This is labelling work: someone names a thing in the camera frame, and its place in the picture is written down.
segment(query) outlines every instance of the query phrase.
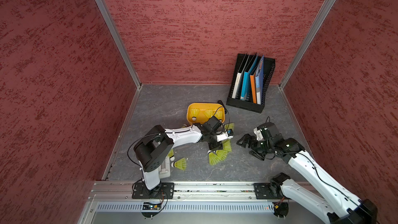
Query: blue book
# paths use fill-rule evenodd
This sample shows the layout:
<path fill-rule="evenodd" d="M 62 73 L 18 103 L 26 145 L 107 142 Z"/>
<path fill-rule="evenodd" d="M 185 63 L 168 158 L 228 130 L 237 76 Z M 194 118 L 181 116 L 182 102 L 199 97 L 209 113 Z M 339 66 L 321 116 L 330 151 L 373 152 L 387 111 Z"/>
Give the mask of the blue book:
<path fill-rule="evenodd" d="M 263 96 L 263 80 L 264 80 L 264 55 L 261 57 L 256 71 L 256 98 L 257 104 L 261 105 L 261 97 Z"/>
<path fill-rule="evenodd" d="M 257 58 L 258 58 L 258 55 L 256 53 L 251 58 L 251 61 L 248 64 L 248 67 L 246 68 L 244 75 L 243 75 L 242 91 L 240 94 L 240 99 L 243 101 L 246 100 L 248 91 L 250 90 L 250 74 L 255 69 L 255 67 L 257 65 L 257 60 L 258 60 Z"/>

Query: wire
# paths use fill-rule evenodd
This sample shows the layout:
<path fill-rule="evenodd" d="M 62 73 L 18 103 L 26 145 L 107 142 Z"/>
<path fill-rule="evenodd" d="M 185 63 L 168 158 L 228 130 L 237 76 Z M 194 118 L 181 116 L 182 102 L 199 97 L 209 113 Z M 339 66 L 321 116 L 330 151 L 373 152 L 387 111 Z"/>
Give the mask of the wire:
<path fill-rule="evenodd" d="M 279 202 L 275 203 L 274 206 L 278 205 L 279 203 L 282 203 L 283 200 L 285 200 L 285 196 L 283 196 L 282 199 Z"/>
<path fill-rule="evenodd" d="M 131 159 L 131 157 L 129 156 L 129 151 L 130 151 L 131 147 L 133 146 L 133 144 L 135 144 L 136 142 L 138 142 L 139 140 L 141 140 L 141 139 L 143 139 L 143 138 L 146 138 L 146 137 L 152 136 L 152 135 L 157 135 L 157 134 L 160 134 L 160 132 L 145 135 L 145 136 L 143 136 L 143 137 L 140 137 L 140 138 L 137 139 L 136 141 L 134 141 L 134 142 L 129 146 L 129 148 L 127 149 L 127 157 L 129 157 L 130 161 L 132 161 L 133 163 L 137 164 L 137 163 L 134 162 L 134 161 Z"/>
<path fill-rule="evenodd" d="M 162 210 L 164 210 L 164 208 L 165 208 L 166 205 L 167 205 L 167 202 L 169 201 L 169 196 L 167 195 L 167 193 L 163 192 L 162 189 L 161 189 L 161 191 L 162 191 L 163 197 L 164 197 L 164 195 L 166 195 L 166 203 L 164 204 L 163 208 L 162 208 L 161 210 L 159 210 L 159 212 L 157 212 L 156 214 L 159 214 Z"/>
<path fill-rule="evenodd" d="M 166 133 L 166 134 L 172 134 L 172 133 L 182 133 L 182 132 L 163 132 L 163 133 Z"/>
<path fill-rule="evenodd" d="M 231 123 L 231 115 L 228 112 L 228 109 L 224 107 L 224 109 L 226 110 L 226 112 L 228 113 L 228 128 L 229 128 L 229 124 Z"/>
<path fill-rule="evenodd" d="M 272 159 L 274 159 L 275 158 L 275 154 L 274 154 L 274 156 L 272 157 L 272 158 L 268 158 L 268 157 L 266 157 L 266 156 L 263 156 L 265 159 L 268 159 L 268 160 L 272 160 Z"/>
<path fill-rule="evenodd" d="M 217 111 L 218 111 L 221 107 L 218 107 L 218 108 L 217 108 L 217 110 L 214 112 L 214 114 L 213 114 L 212 117 L 214 117 L 214 116 L 216 115 Z"/>
<path fill-rule="evenodd" d="M 160 205 L 162 206 L 162 204 L 163 204 L 163 201 L 164 201 L 164 194 L 163 194 L 163 190 L 162 190 L 162 202 L 160 203 Z"/>
<path fill-rule="evenodd" d="M 321 177 L 319 176 L 319 174 L 318 174 L 318 170 L 316 169 L 315 164 L 314 164 L 314 163 L 311 161 L 311 159 L 309 159 L 306 155 L 301 154 L 301 153 L 299 153 L 299 152 L 286 152 L 286 153 L 284 153 L 284 155 L 285 155 L 285 154 L 300 154 L 300 155 L 304 156 L 306 159 L 308 159 L 308 161 L 311 162 L 312 166 L 313 166 L 314 169 L 315 169 L 316 175 L 318 176 L 319 180 L 321 180 L 321 182 L 323 182 L 324 184 L 326 184 L 326 185 L 328 185 L 328 186 L 334 188 L 335 190 L 339 191 L 343 196 L 346 197 L 346 199 L 350 200 L 350 201 L 351 201 L 353 204 L 355 204 L 358 208 L 362 209 L 363 212 L 365 212 L 367 215 L 369 215 L 370 217 L 372 217 L 372 215 L 371 215 L 370 213 L 368 213 L 367 211 L 365 211 L 365 209 L 361 208 L 358 204 L 356 204 L 353 200 L 351 200 L 350 197 L 348 197 L 346 194 L 344 194 L 341 190 L 339 190 L 338 188 L 336 188 L 336 187 L 330 185 L 329 183 L 325 182 L 324 180 L 322 180 L 322 178 L 321 178 Z"/>

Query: gray marble floor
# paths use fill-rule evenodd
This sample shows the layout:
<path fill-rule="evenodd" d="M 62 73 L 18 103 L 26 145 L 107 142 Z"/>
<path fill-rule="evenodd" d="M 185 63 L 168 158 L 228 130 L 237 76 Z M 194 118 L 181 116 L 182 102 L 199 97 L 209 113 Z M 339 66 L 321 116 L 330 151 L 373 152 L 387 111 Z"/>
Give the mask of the gray marble floor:
<path fill-rule="evenodd" d="M 142 177 L 139 167 L 127 157 L 127 149 L 132 142 L 144 136 L 153 126 L 160 124 L 164 128 L 180 128 L 187 124 L 186 113 L 193 102 L 226 102 L 229 86 L 184 86 L 184 85 L 144 85 L 132 116 L 121 149 L 108 177 L 110 180 L 136 181 Z M 296 181 L 306 181 L 298 172 L 281 159 L 260 161 L 249 155 L 249 149 L 236 145 L 245 133 L 253 135 L 253 128 L 264 123 L 269 116 L 284 138 L 295 138 L 308 149 L 307 143 L 300 140 L 297 130 L 276 86 L 270 86 L 266 93 L 266 106 L 261 114 L 228 107 L 231 122 L 235 123 L 234 138 L 231 141 L 232 152 L 225 161 L 215 166 L 209 165 L 206 142 L 187 144 L 177 147 L 176 159 L 186 157 L 187 169 L 172 168 L 171 176 L 162 181 L 258 181 L 268 182 L 280 172 L 284 172 Z M 135 160 L 134 151 L 130 156 Z"/>

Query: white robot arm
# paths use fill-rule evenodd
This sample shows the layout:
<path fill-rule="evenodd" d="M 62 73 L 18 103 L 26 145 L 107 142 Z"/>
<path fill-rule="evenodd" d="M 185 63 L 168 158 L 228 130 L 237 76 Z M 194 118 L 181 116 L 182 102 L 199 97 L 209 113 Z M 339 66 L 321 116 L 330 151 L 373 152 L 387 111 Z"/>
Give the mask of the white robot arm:
<path fill-rule="evenodd" d="M 246 147 L 250 154 L 264 160 L 267 153 L 282 158 L 287 164 L 304 176 L 321 194 L 300 187 L 284 173 L 271 179 L 271 191 L 281 197 L 288 197 L 311 211 L 323 222 L 329 223 L 375 223 L 377 208 L 369 200 L 361 201 L 329 175 L 299 142 L 293 138 L 284 139 L 275 124 L 267 122 L 254 129 L 256 136 L 246 134 L 237 142 Z"/>
<path fill-rule="evenodd" d="M 232 130 L 217 132 L 222 123 L 212 117 L 206 123 L 194 123 L 190 127 L 179 129 L 163 129 L 160 125 L 153 127 L 146 136 L 134 147 L 134 151 L 141 166 L 143 181 L 148 190 L 160 184 L 158 167 L 167 159 L 172 148 L 189 143 L 207 142 L 209 150 L 222 148 L 225 139 L 232 138 Z"/>

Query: aluminum frame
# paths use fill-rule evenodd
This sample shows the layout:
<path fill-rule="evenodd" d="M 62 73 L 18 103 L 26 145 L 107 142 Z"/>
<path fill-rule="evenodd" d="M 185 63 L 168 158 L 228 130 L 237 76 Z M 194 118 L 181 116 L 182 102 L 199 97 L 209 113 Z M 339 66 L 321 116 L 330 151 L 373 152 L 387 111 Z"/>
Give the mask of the aluminum frame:
<path fill-rule="evenodd" d="M 122 128 L 120 129 L 120 133 L 119 136 L 117 137 L 115 146 L 113 147 L 112 153 L 111 153 L 111 157 L 109 158 L 108 164 L 105 168 L 105 171 L 103 172 L 102 178 L 101 180 L 107 180 L 108 179 L 108 174 L 112 172 L 112 164 L 115 163 L 115 160 L 117 158 L 117 153 L 120 150 L 120 147 L 122 146 L 122 142 L 123 139 L 125 137 L 127 128 L 130 124 L 131 118 L 132 118 L 132 114 L 134 112 L 135 106 L 137 105 L 138 102 L 138 98 L 140 96 L 140 92 L 141 92 L 141 87 L 137 88 L 134 97 L 132 99 L 129 111 L 127 112 L 126 118 L 123 122 Z"/>
<path fill-rule="evenodd" d="M 90 224 L 97 205 L 101 202 L 142 202 L 132 199 L 134 181 L 96 181 L 87 199 L 78 224 Z M 239 181 L 176 181 L 174 195 L 169 202 L 277 202 L 279 200 L 257 200 L 253 184 Z M 297 182 L 300 187 L 319 193 L 308 182 Z"/>
<path fill-rule="evenodd" d="M 292 76 L 293 71 L 296 69 L 298 63 L 300 62 L 307 48 L 310 46 L 312 40 L 314 39 L 316 33 L 321 27 L 323 21 L 325 20 L 326 16 L 329 14 L 329 11 L 331 10 L 331 7 L 333 6 L 334 2 L 336 2 L 336 0 L 325 0 L 324 3 L 322 4 L 318 14 L 316 15 L 314 21 L 312 22 L 310 29 L 307 32 L 307 35 L 305 36 L 303 42 L 301 43 L 301 46 L 298 48 L 296 55 L 294 56 L 292 62 L 287 68 L 286 73 L 279 84 L 281 89 L 283 89 L 286 86 L 286 83 L 289 81 L 290 77 Z"/>
<path fill-rule="evenodd" d="M 130 72 L 130 75 L 136 85 L 137 88 L 141 88 L 141 81 L 138 78 L 138 74 L 135 71 L 130 56 L 127 52 L 126 47 L 123 44 L 122 38 L 120 37 L 119 32 L 117 31 L 115 22 L 113 21 L 113 18 L 111 16 L 111 13 L 108 10 L 108 7 L 106 6 L 105 0 L 95 0 L 98 8 L 102 14 L 103 19 L 105 20 L 106 25 L 109 28 L 109 31 L 112 34 L 113 40 L 116 43 L 117 48 L 119 49 L 120 54 L 122 55 L 122 58 L 124 62 L 126 63 L 127 69 Z"/>
<path fill-rule="evenodd" d="M 304 136 L 304 133 L 303 133 L 302 130 L 301 130 L 300 124 L 299 124 L 299 122 L 297 121 L 296 115 L 295 115 L 295 113 L 293 112 L 293 109 L 292 109 L 292 107 L 291 107 L 291 105 L 290 105 L 290 103 L 289 103 L 289 100 L 288 100 L 287 97 L 286 97 L 286 94 L 285 94 L 284 90 L 283 90 L 281 87 L 279 87 L 279 90 L 280 90 L 280 92 L 281 92 L 282 99 L 283 99 L 283 101 L 285 102 L 285 105 L 286 105 L 286 107 L 287 107 L 287 110 L 288 110 L 288 112 L 289 112 L 289 114 L 290 114 L 290 117 L 292 118 L 293 124 L 294 124 L 295 127 L 296 127 L 296 130 L 297 130 L 297 132 L 298 132 L 298 136 L 300 137 L 300 139 L 301 139 L 302 141 L 305 141 L 305 142 L 308 144 L 308 142 L 307 142 L 307 140 L 306 140 L 306 138 L 305 138 L 305 136 Z M 312 155 L 310 146 L 308 146 L 308 149 L 309 149 L 309 153 Z"/>

